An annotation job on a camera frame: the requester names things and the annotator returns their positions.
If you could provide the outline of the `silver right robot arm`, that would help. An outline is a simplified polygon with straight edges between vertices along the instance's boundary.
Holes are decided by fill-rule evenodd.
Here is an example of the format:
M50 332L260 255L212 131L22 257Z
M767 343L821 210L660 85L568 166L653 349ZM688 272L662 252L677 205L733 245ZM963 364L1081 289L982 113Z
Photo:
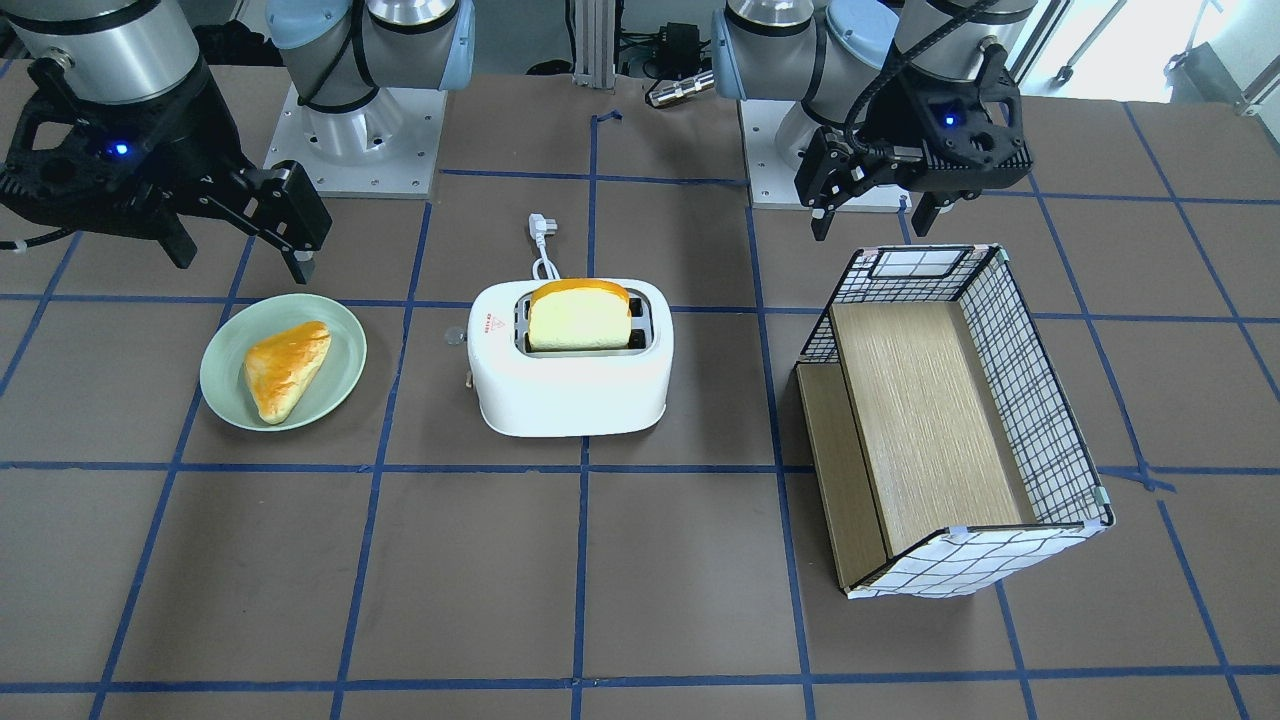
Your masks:
M256 167L177 1L5 1L36 91L3 163L3 205L45 225L3 250L76 232L147 240L178 268L183 217L228 222L276 249L297 283L332 228L302 161ZM271 42L312 156L381 165L413 150L396 91L456 91L474 67L471 1L270 1Z

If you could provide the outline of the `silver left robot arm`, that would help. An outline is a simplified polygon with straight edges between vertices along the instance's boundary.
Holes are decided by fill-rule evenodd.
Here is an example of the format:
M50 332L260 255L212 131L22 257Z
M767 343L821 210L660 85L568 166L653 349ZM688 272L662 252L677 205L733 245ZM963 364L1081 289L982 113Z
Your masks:
M960 200L1030 173L1009 47L1032 1L728 1L716 13L716 91L794 101L812 123L794 177L824 240L873 188L919 193L918 236Z

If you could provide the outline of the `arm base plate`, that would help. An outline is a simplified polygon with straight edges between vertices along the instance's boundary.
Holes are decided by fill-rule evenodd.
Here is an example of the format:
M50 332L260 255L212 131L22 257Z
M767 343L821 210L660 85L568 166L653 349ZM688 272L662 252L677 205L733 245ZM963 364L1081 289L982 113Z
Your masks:
M799 101L742 100L739 101L742 147L748 165L751 205L755 209L808 210L797 195L795 178L804 163L803 154L820 128ZM842 169L842 146L833 143L827 150L827 169ZM841 213L897 213L910 209L908 191L897 186L877 186L864 195L851 199L838 208Z
M264 164L300 163L325 199L421 199L431 193L447 91L381 88L364 108L326 114L291 86Z

